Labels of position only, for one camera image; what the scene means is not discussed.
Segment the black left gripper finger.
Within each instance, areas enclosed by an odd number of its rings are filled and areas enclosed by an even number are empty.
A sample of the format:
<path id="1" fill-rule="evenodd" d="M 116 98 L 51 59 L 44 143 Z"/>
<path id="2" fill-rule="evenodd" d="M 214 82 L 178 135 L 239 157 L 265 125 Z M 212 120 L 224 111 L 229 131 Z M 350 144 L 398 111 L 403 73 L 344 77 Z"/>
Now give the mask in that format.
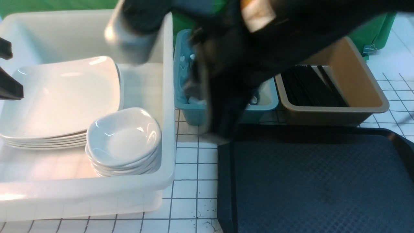
<path id="1" fill-rule="evenodd" d="M 0 38 L 0 57 L 5 60 L 13 57 L 11 42 L 3 38 Z"/>
<path id="2" fill-rule="evenodd" d="M 0 99 L 21 100 L 24 98 L 24 87 L 12 76 L 0 68 Z"/>

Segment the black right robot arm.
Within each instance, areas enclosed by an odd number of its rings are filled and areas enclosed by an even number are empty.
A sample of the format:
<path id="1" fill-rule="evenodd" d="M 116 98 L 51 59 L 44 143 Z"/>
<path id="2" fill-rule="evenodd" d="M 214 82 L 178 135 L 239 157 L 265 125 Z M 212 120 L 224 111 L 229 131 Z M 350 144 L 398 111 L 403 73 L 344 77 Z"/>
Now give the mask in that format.
<path id="1" fill-rule="evenodd" d="M 229 0 L 213 12 L 206 0 L 120 0 L 104 31 L 114 54 L 131 64 L 148 62 L 170 12 L 196 23 L 191 44 L 206 100 L 202 136 L 232 139 L 262 83 L 304 61 L 386 12 L 413 12 L 412 0 L 259 0 L 256 15 Z"/>

